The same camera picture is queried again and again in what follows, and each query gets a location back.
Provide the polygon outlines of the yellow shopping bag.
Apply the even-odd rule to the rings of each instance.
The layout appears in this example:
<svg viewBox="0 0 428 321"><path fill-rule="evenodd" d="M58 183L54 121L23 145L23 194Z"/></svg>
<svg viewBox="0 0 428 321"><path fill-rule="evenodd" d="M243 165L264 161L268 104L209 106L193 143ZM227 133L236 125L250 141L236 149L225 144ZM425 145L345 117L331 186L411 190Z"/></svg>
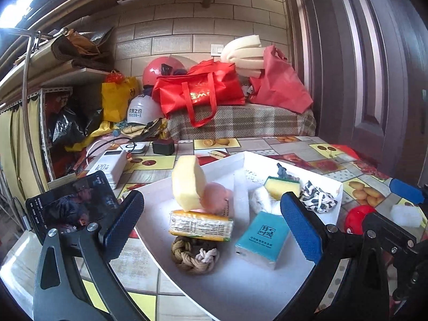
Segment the yellow shopping bag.
<svg viewBox="0 0 428 321"><path fill-rule="evenodd" d="M102 83L103 120L119 123L127 117L128 106L139 95L139 83L135 77L126 77L112 71Z"/></svg>

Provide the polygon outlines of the yellow sponge block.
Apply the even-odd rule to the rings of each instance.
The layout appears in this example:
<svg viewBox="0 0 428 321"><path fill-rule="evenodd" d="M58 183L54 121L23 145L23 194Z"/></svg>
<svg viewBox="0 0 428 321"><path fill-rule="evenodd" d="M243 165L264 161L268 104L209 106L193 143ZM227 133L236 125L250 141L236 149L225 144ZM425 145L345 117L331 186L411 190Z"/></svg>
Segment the yellow sponge block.
<svg viewBox="0 0 428 321"><path fill-rule="evenodd" d="M195 155L178 158L172 171L171 183L173 196L183 211L202 209L201 199L207 182Z"/></svg>

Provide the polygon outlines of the black white patterned scrunchie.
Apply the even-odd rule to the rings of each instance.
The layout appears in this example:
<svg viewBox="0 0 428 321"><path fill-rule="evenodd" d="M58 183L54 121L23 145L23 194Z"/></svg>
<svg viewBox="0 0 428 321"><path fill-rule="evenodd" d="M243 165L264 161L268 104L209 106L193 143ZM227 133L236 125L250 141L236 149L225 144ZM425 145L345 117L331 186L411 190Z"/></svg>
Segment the black white patterned scrunchie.
<svg viewBox="0 0 428 321"><path fill-rule="evenodd" d="M311 181L308 181L301 190L300 202L307 210L318 214L331 212L338 204L333 195L314 186Z"/></svg>

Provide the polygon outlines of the red round plush toy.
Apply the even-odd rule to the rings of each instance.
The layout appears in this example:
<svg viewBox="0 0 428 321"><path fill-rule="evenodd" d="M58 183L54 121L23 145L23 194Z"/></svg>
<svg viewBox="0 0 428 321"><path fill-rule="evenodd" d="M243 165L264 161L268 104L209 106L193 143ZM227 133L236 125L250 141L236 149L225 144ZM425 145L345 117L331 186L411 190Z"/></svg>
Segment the red round plush toy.
<svg viewBox="0 0 428 321"><path fill-rule="evenodd" d="M370 205L360 205L351 209L346 218L344 229L348 234L362 235L363 232L363 221L364 218L370 214L376 212L374 207Z"/></svg>

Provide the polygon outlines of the white cloth piece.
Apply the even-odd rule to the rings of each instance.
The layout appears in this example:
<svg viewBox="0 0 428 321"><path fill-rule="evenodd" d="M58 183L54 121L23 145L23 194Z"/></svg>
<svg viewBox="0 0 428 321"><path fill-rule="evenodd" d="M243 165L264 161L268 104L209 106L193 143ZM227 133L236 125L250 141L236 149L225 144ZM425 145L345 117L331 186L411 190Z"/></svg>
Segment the white cloth piece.
<svg viewBox="0 0 428 321"><path fill-rule="evenodd" d="M273 198L264 186L256 188L250 193L249 204L252 211L256 214L266 212L281 216L280 201Z"/></svg>

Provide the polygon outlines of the yellow green scouring sponge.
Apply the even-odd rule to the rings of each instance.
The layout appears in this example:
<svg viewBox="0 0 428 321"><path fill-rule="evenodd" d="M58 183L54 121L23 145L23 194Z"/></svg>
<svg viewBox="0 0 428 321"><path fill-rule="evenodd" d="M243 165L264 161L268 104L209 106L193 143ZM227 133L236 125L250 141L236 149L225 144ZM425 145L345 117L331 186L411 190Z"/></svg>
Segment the yellow green scouring sponge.
<svg viewBox="0 0 428 321"><path fill-rule="evenodd" d="M300 197L300 182L288 181L281 178L268 177L264 183L264 187L269 195L279 201L284 193L291 192Z"/></svg>

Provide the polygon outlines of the brown braided rope knot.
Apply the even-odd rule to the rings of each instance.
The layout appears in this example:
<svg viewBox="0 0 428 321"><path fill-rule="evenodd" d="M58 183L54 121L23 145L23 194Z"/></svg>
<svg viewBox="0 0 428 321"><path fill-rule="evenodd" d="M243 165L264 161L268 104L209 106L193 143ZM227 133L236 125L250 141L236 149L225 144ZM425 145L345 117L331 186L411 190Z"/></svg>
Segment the brown braided rope knot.
<svg viewBox="0 0 428 321"><path fill-rule="evenodd" d="M205 275L213 271L220 251L214 241L177 236L171 244L171 259L187 274Z"/></svg>

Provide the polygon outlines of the pink fluffy plush keychain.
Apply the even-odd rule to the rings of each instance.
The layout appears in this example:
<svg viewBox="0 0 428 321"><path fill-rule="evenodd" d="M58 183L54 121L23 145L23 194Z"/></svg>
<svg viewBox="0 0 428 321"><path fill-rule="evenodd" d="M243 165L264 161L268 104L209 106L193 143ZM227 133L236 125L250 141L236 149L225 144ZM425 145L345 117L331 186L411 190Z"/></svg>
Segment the pink fluffy plush keychain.
<svg viewBox="0 0 428 321"><path fill-rule="evenodd" d="M219 183L208 183L203 191L201 205L203 210L210 214L221 215L228 207L232 193Z"/></svg>

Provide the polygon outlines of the teal tissue pack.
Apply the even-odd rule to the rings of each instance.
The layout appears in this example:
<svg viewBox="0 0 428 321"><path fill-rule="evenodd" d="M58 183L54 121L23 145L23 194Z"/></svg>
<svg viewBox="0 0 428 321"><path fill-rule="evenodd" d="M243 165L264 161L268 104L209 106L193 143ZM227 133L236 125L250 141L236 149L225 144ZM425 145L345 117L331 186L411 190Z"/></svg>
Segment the teal tissue pack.
<svg viewBox="0 0 428 321"><path fill-rule="evenodd" d="M288 234L282 216L260 212L236 242L235 252L248 262L275 270Z"/></svg>

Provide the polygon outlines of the stacked white foam pads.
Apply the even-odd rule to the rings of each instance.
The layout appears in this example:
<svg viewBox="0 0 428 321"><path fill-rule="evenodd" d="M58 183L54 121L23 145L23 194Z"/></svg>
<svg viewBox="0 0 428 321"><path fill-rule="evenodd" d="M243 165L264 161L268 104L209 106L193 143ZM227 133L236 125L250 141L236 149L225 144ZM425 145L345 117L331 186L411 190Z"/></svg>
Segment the stacked white foam pads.
<svg viewBox="0 0 428 321"><path fill-rule="evenodd" d="M223 47L220 61L234 64L240 76L259 78L264 70L264 51L258 35L243 36Z"/></svg>

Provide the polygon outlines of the black charger cube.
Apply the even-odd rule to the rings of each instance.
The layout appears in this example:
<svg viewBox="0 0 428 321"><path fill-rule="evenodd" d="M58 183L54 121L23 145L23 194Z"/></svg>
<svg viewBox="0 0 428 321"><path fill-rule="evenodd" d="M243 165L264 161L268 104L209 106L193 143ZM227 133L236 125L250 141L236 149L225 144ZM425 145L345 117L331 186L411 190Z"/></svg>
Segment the black charger cube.
<svg viewBox="0 0 428 321"><path fill-rule="evenodd" d="M175 142L173 139L158 139L152 142L154 154L170 156L175 153Z"/></svg>

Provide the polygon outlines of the packaged yellow sponge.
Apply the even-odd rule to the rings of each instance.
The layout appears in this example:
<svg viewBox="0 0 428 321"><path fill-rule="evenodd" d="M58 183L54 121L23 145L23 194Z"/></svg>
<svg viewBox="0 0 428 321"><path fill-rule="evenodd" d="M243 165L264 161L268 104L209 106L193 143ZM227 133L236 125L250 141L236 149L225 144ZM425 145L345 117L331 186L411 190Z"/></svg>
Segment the packaged yellow sponge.
<svg viewBox="0 0 428 321"><path fill-rule="evenodd" d="M231 240L234 221L229 217L203 212L176 210L170 214L171 235L225 242Z"/></svg>

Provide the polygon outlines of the black smartphone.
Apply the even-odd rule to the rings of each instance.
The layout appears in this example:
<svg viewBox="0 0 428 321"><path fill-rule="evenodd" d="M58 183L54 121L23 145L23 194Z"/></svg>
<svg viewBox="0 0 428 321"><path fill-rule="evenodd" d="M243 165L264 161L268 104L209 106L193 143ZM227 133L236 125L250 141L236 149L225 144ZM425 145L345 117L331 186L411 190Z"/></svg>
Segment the black smartphone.
<svg viewBox="0 0 428 321"><path fill-rule="evenodd" d="M30 223L41 243L52 228L59 233L72 233L100 221L118 206L102 171L25 201Z"/></svg>

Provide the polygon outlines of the dark wooden door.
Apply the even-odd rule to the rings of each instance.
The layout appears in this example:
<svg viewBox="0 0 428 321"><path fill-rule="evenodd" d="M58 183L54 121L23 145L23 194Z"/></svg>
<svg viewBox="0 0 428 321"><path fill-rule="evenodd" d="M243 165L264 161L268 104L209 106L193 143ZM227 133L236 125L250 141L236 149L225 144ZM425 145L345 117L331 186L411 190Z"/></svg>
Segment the dark wooden door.
<svg viewBox="0 0 428 321"><path fill-rule="evenodd" d="M427 183L427 0L286 0L317 135Z"/></svg>

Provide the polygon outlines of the white shallow tray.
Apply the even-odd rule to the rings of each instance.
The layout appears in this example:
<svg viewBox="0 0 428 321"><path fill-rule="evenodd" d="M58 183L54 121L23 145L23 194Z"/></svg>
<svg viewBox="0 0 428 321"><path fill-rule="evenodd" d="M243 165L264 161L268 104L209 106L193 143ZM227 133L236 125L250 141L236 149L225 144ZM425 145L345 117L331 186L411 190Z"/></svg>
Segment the white shallow tray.
<svg viewBox="0 0 428 321"><path fill-rule="evenodd" d="M307 260L279 208L255 214L250 200L280 161L241 152L203 166L209 182L233 190L231 238L218 243L220 259L207 274L186 273L172 259L175 224L180 206L171 178L141 187L144 211L136 231L157 266L189 299L216 320L273 320L289 303L314 267Z"/></svg>

